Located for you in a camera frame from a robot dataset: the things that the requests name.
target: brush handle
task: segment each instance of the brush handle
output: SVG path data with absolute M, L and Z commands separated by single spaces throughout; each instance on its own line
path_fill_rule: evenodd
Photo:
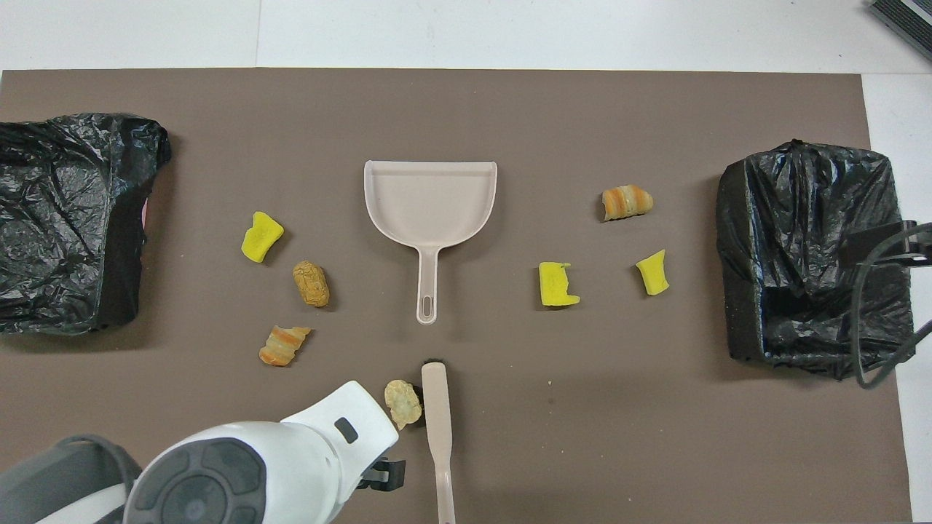
M 421 367 L 420 379 L 424 390 L 427 445 L 431 448 L 437 479 L 437 516 L 440 524 L 455 524 L 457 519 L 453 513 L 453 480 L 450 475 L 453 426 L 450 420 L 446 366 L 442 362 L 429 362 Z
M 437 320 L 437 258 L 440 248 L 418 249 L 418 322 Z
M 449 464 L 446 467 L 435 466 L 437 473 L 437 518 L 440 524 L 457 524 L 457 515 L 453 510 L 453 478 Z

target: beige puffed snack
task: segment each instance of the beige puffed snack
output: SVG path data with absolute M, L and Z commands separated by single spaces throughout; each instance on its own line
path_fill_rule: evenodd
M 297 290 L 305 304 L 322 308 L 330 301 L 330 288 L 327 287 L 327 279 L 320 266 L 302 260 L 292 269 L 292 276 L 295 277 Z
M 272 327 L 266 345 L 259 350 L 259 358 L 268 365 L 288 365 L 295 358 L 295 352 L 304 343 L 305 337 L 311 332 L 309 327 L 292 327 L 284 329 Z
M 391 419 L 398 426 L 398 431 L 417 422 L 423 413 L 414 386 L 404 380 L 392 380 L 385 386 L 385 405 L 389 407 Z
M 602 191 L 605 220 L 627 218 L 653 209 L 653 197 L 634 184 L 613 187 Z

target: dustpan handle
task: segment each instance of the dustpan handle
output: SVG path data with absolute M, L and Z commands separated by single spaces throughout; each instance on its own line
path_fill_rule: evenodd
M 437 255 L 439 248 L 418 249 L 418 322 L 437 320 Z

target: dustpan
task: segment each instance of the dustpan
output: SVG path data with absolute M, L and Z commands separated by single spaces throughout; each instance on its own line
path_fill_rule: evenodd
M 372 223 L 386 237 L 418 250 L 421 324 L 437 320 L 440 250 L 467 241 L 486 224 L 497 177 L 495 162 L 365 163 L 365 207 Z

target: black plastic clip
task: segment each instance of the black plastic clip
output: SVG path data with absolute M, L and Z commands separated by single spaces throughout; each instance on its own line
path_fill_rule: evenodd
M 404 461 L 389 461 L 382 457 L 365 470 L 357 490 L 394 491 L 404 485 Z

